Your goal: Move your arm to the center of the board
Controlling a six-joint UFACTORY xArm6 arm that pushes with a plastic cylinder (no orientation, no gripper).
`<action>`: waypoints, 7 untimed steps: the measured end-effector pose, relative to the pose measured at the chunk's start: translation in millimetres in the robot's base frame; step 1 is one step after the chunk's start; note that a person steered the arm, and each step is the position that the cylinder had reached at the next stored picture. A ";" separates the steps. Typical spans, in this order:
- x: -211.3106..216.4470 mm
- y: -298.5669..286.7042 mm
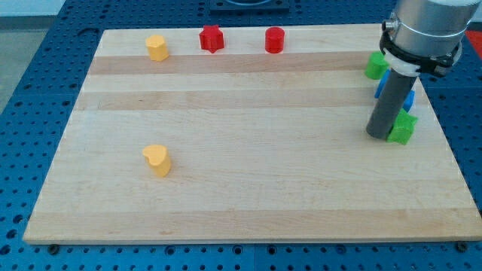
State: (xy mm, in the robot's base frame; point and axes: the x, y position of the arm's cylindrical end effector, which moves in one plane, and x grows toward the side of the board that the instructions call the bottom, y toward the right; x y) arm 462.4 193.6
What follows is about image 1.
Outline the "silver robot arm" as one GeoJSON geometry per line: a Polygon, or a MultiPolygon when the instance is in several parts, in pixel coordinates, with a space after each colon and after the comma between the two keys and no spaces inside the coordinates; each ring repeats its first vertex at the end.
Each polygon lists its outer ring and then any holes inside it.
{"type": "Polygon", "coordinates": [[[444,56],[462,40],[481,0],[399,0],[383,30],[416,56],[444,56]]]}

